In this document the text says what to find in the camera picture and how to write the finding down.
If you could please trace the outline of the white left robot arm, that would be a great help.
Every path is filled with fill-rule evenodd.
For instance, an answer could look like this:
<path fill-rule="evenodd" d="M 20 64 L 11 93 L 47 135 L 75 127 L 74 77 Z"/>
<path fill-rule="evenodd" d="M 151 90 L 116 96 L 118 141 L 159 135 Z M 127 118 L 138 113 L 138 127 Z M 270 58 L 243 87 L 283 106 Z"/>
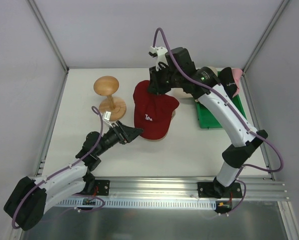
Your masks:
<path fill-rule="evenodd" d="M 24 231 L 33 228 L 44 214 L 66 198 L 91 194 L 95 188 L 92 172 L 101 163 L 100 155 L 116 144 L 128 144 L 143 129 L 116 121 L 106 133 L 90 132 L 75 160 L 48 176 L 28 177 L 18 181 L 3 210 L 14 227 Z"/>

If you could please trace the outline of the black baseball cap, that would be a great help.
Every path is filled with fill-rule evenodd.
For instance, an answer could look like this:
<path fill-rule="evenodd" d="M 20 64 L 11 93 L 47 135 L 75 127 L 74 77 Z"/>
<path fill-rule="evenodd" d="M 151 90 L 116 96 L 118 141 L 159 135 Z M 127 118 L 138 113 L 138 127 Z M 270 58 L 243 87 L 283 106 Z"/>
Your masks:
<path fill-rule="evenodd" d="M 231 67 L 225 67 L 224 69 L 222 69 L 218 74 L 218 78 L 230 99 L 239 94 L 240 87 L 237 88 L 235 84 Z"/>

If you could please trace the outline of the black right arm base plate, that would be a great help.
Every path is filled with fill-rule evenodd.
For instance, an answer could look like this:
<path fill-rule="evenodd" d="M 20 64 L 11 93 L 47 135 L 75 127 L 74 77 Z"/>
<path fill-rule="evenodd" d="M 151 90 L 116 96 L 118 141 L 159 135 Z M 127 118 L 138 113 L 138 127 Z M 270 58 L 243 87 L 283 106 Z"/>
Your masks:
<path fill-rule="evenodd" d="M 216 181 L 203 181 L 197 183 L 199 198 L 234 198 L 241 199 L 243 192 L 240 183 L 233 182 L 230 186 L 224 187 Z"/>

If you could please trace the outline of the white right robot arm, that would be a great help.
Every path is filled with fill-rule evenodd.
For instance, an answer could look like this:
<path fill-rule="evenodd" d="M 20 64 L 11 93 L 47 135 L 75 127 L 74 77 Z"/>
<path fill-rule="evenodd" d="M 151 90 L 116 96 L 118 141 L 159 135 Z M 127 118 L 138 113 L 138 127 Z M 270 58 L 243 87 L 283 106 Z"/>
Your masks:
<path fill-rule="evenodd" d="M 231 145 L 222 153 L 224 163 L 212 182 L 198 188 L 200 197 L 225 198 L 231 191 L 243 164 L 268 137 L 265 130 L 257 130 L 233 104 L 228 84 L 234 84 L 231 68 L 218 75 L 211 67 L 197 69 L 186 48 L 168 51 L 152 46 L 148 54 L 156 60 L 149 68 L 148 91 L 162 95 L 179 88 L 206 107 L 227 133 Z"/>

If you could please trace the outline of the red baseball cap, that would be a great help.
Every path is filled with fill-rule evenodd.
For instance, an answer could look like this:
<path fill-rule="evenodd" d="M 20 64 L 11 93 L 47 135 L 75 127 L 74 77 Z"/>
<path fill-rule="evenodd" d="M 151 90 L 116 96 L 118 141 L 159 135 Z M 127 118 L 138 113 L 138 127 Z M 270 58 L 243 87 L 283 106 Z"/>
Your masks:
<path fill-rule="evenodd" d="M 167 135 L 180 103 L 173 96 L 148 92 L 149 85 L 149 80 L 143 80 L 134 89 L 133 123 L 136 128 L 143 129 L 142 138 L 159 141 Z"/>

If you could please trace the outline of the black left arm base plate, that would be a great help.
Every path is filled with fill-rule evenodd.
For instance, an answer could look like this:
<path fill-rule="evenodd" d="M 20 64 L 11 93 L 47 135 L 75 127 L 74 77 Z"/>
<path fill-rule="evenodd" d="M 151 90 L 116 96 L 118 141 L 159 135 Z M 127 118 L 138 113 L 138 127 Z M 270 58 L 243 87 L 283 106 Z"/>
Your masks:
<path fill-rule="evenodd" d="M 85 196 L 108 196 L 110 192 L 110 180 L 96 179 L 90 190 L 83 190 L 81 193 Z"/>

